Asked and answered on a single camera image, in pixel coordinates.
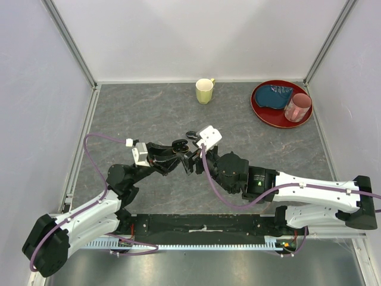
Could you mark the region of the black earbud charging case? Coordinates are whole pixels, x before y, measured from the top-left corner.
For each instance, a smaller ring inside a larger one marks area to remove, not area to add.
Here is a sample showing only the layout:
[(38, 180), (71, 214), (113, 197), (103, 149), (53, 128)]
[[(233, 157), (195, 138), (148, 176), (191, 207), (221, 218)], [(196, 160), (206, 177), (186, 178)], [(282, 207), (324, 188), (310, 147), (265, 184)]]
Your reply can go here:
[(195, 132), (195, 131), (188, 131), (188, 132), (186, 132), (186, 137), (188, 139), (193, 140), (193, 141), (198, 141), (199, 140), (199, 136), (198, 136), (197, 132)]

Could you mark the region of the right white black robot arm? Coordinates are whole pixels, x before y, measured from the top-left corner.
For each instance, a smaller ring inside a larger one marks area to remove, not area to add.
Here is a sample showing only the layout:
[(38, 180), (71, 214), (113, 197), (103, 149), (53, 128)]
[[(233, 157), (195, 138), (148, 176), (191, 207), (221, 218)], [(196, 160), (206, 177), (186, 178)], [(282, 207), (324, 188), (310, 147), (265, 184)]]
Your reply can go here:
[(183, 158), (187, 173), (205, 173), (212, 188), (241, 194), (249, 203), (278, 202), (272, 227), (278, 234), (292, 229), (341, 221), (359, 230), (377, 229), (376, 210), (368, 176), (352, 181), (322, 181), (288, 175), (273, 169), (250, 166), (234, 153), (218, 156), (217, 149), (198, 149)]

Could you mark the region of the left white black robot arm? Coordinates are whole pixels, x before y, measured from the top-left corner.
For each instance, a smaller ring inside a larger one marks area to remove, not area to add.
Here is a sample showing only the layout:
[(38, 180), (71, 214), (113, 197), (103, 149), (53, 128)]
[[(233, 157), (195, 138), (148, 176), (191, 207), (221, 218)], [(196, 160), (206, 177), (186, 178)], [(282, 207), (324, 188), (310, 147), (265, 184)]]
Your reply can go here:
[(70, 212), (37, 219), (22, 247), (32, 272), (49, 277), (95, 238), (114, 231), (128, 232), (131, 221), (125, 207), (139, 191), (135, 184), (155, 172), (168, 175), (189, 150), (185, 139), (175, 140), (170, 146), (127, 139), (126, 146), (132, 149), (133, 164), (112, 165), (99, 195)]

